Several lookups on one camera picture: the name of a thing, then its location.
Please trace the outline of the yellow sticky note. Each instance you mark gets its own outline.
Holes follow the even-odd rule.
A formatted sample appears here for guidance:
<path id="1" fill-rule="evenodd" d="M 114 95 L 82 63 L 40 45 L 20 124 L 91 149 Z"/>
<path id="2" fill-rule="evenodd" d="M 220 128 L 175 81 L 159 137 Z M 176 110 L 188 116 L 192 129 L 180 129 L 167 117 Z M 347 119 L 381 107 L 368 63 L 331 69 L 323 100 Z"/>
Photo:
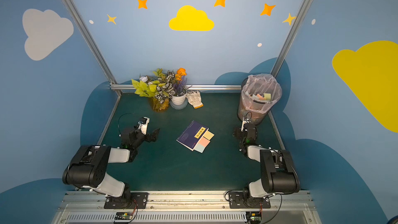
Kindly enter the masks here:
<path id="1" fill-rule="evenodd" d="M 207 130 L 207 131 L 203 134 L 203 137 L 204 137 L 205 139 L 207 139 L 207 140 L 210 141 L 210 140 L 214 137 L 214 134 L 211 133 L 209 130 Z"/>

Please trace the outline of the dark blue book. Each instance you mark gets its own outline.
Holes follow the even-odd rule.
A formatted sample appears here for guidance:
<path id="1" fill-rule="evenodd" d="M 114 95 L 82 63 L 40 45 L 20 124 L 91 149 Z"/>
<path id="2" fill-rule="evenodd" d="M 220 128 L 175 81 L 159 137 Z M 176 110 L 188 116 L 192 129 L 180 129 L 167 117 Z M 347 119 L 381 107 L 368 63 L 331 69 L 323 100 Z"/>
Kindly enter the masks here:
<path id="1" fill-rule="evenodd" d="M 198 141 L 208 129 L 207 126 L 193 120 L 176 141 L 189 150 L 194 151 Z"/>

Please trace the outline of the pink sticky note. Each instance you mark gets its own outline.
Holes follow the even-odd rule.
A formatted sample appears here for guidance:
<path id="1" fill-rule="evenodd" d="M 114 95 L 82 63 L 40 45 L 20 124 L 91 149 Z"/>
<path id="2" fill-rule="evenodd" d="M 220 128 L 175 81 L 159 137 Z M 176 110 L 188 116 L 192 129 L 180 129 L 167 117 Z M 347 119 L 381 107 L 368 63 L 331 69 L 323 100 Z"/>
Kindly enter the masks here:
<path id="1" fill-rule="evenodd" d="M 209 140 L 205 139 L 204 137 L 201 137 L 197 144 L 201 144 L 201 145 L 205 146 L 205 148 L 206 148 L 209 143 L 210 143 Z"/>

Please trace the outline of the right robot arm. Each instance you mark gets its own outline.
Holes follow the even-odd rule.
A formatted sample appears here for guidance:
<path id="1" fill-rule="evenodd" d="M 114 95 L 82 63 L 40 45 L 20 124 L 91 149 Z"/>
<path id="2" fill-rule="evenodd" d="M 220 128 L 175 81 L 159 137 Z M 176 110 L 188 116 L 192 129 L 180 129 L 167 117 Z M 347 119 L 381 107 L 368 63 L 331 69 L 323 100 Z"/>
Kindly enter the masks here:
<path id="1" fill-rule="evenodd" d="M 257 134 L 257 126 L 248 122 L 233 130 L 233 136 L 239 140 L 239 150 L 260 164 L 260 178 L 250 182 L 242 192 L 227 193 L 232 209 L 270 208 L 271 197 L 291 195 L 301 189 L 291 153 L 256 144 Z"/>

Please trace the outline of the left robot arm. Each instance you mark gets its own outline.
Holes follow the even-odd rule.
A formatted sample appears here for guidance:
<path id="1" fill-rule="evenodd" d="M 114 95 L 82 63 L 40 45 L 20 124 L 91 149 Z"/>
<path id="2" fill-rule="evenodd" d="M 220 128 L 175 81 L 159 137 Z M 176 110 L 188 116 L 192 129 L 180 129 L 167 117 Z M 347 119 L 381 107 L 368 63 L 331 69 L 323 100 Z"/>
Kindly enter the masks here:
<path id="1" fill-rule="evenodd" d="M 89 189 L 106 196 L 105 209 L 144 209 L 147 193 L 132 193 L 127 183 L 107 173 L 111 163 L 131 163 L 143 142 L 155 142 L 160 129 L 143 133 L 142 128 L 127 128 L 121 133 L 122 147 L 82 145 L 65 169 L 62 180 L 66 185 Z"/>

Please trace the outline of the light blue sticky note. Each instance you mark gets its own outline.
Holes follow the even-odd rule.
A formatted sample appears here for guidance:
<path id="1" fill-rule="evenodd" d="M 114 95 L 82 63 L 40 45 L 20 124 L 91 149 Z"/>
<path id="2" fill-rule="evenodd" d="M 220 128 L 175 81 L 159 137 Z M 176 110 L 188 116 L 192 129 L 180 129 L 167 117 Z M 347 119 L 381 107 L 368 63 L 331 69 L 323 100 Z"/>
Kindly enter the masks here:
<path id="1" fill-rule="evenodd" d="M 198 151 L 200 153 L 203 153 L 203 151 L 205 150 L 205 146 L 201 145 L 201 144 L 196 144 L 196 146 L 194 147 L 195 151 Z"/>

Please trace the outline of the white flower pot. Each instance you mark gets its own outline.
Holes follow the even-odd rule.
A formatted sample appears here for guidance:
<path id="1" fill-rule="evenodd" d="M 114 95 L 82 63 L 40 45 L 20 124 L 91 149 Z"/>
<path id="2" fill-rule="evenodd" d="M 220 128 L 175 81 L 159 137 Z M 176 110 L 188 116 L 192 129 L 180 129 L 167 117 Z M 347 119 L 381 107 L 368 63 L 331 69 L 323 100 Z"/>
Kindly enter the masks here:
<path id="1" fill-rule="evenodd" d="M 182 96 L 174 96 L 170 103 L 171 107 L 175 110 L 182 110 L 187 106 L 187 104 L 188 104 L 188 100 L 187 100 L 186 93 Z"/>

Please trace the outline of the trash bin with plastic bag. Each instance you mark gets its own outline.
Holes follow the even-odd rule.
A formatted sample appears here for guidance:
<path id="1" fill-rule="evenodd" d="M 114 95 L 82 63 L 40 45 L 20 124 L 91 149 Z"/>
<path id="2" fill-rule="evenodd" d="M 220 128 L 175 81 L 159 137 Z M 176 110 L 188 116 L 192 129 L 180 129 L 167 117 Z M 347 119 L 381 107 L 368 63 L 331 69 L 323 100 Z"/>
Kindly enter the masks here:
<path id="1" fill-rule="evenodd" d="M 260 124 L 282 94 L 280 84 L 271 74 L 249 75 L 241 86 L 239 119 L 243 120 L 243 116 L 249 113 L 250 122 Z"/>

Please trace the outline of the glass vase with green plant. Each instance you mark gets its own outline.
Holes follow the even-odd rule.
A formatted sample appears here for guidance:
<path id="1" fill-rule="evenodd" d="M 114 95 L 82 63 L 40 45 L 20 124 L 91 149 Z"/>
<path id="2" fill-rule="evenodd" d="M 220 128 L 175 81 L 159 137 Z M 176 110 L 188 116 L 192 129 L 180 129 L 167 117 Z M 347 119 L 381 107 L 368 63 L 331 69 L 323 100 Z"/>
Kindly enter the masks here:
<path id="1" fill-rule="evenodd" d="M 176 74 L 173 71 L 164 72 L 158 68 L 152 72 L 153 76 L 142 76 L 138 80 L 131 80 L 135 94 L 149 99 L 151 108 L 155 112 L 166 111 L 174 97 Z"/>

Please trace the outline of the white work glove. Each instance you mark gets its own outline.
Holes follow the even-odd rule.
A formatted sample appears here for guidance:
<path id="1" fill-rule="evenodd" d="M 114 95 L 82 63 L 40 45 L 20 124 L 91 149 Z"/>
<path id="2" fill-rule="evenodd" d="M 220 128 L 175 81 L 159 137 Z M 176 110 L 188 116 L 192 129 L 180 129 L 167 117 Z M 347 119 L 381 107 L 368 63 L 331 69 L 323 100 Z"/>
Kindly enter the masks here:
<path id="1" fill-rule="evenodd" d="M 188 103 L 191 104 L 194 109 L 203 107 L 200 91 L 188 91 L 187 99 Z"/>

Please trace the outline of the circuit board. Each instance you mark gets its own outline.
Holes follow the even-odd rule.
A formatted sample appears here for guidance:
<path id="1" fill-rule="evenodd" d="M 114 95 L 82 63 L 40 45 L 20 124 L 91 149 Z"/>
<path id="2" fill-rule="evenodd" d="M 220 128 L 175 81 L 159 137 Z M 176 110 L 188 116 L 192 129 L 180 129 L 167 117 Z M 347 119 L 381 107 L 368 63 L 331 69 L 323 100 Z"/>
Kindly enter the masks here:
<path id="1" fill-rule="evenodd" d="M 114 223 L 129 223 L 133 220 L 133 212 L 117 212 L 114 216 Z"/>
<path id="2" fill-rule="evenodd" d="M 247 212 L 246 220 L 247 224 L 261 224 L 262 215 L 259 212 Z"/>

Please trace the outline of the right circuit board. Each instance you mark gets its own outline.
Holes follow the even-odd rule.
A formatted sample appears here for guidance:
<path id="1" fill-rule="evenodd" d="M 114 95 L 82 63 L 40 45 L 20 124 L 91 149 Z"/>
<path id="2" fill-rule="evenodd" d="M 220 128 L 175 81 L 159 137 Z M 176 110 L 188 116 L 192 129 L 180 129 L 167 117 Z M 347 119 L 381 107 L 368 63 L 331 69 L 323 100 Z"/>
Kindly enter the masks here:
<path id="1" fill-rule="evenodd" d="M 247 224 L 261 224 L 262 215 L 259 212 L 247 212 L 246 220 Z"/>

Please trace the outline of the aluminium front rail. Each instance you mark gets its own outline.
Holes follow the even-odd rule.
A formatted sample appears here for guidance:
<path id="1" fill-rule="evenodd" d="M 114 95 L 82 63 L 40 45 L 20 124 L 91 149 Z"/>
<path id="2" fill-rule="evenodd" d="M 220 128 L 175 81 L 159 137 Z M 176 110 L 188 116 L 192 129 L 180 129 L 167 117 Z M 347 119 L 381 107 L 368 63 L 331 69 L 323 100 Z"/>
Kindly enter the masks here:
<path id="1" fill-rule="evenodd" d="M 144 191 L 145 209 L 104 209 L 104 195 L 68 191 L 54 224 L 246 224 L 247 212 L 259 212 L 265 224 L 319 224 L 309 191 L 271 197 L 271 208 L 231 209 L 222 191 Z M 117 212 L 133 212 L 129 223 L 114 223 Z"/>

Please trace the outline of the aluminium frame post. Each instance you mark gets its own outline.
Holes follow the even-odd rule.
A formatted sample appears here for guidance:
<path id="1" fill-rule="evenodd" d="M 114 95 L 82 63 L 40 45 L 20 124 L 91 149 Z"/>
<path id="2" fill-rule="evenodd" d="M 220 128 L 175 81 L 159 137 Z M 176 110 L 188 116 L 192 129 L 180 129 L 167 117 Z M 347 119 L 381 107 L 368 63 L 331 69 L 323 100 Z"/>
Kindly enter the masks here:
<path id="1" fill-rule="evenodd" d="M 90 48 L 91 52 L 93 53 L 94 57 L 96 58 L 99 66 L 101 67 L 102 71 L 104 72 L 106 78 L 108 79 L 110 86 L 116 85 L 117 81 L 111 72 L 108 64 L 104 56 L 102 55 L 99 47 L 95 43 L 94 38 L 92 37 L 91 33 L 87 25 L 85 24 L 83 17 L 81 16 L 77 6 L 73 2 L 73 0 L 62 0 L 63 4 L 65 5 L 66 9 L 68 10 L 69 14 L 71 15 L 73 21 L 75 22 L 78 30 L 82 34 L 84 40 L 86 41 L 88 47 Z"/>
<path id="2" fill-rule="evenodd" d="M 289 50 L 294 42 L 294 39 L 299 32 L 299 29 L 306 17 L 307 12 L 309 11 L 311 4 L 313 0 L 302 0 L 300 7 L 297 11 L 296 18 L 293 21 L 293 24 L 288 32 L 288 35 L 285 39 L 285 42 L 282 46 L 282 49 L 274 63 L 274 66 L 272 67 L 271 70 L 271 75 L 274 76 L 275 78 L 277 77 L 280 69 L 282 68 L 282 65 L 285 61 L 285 58 L 287 57 L 287 54 L 289 53 Z"/>

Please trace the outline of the right aluminium frame post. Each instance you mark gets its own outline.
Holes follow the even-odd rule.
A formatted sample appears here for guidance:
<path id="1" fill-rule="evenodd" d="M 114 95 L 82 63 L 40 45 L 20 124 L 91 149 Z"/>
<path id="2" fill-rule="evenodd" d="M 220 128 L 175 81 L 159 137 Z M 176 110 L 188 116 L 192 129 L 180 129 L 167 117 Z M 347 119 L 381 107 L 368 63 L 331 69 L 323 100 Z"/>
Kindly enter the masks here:
<path id="1" fill-rule="evenodd" d="M 287 57 L 287 54 L 289 53 L 289 50 L 294 42 L 294 39 L 299 32 L 299 29 L 306 17 L 307 12 L 309 11 L 311 4 L 313 0 L 302 0 L 300 7 L 297 11 L 296 18 L 293 21 L 293 24 L 288 32 L 288 35 L 285 39 L 285 42 L 282 46 L 282 49 L 274 63 L 274 66 L 272 67 L 271 70 L 271 75 L 274 76 L 275 78 L 277 77 L 280 69 L 282 68 L 282 65 L 285 61 L 285 58 Z"/>

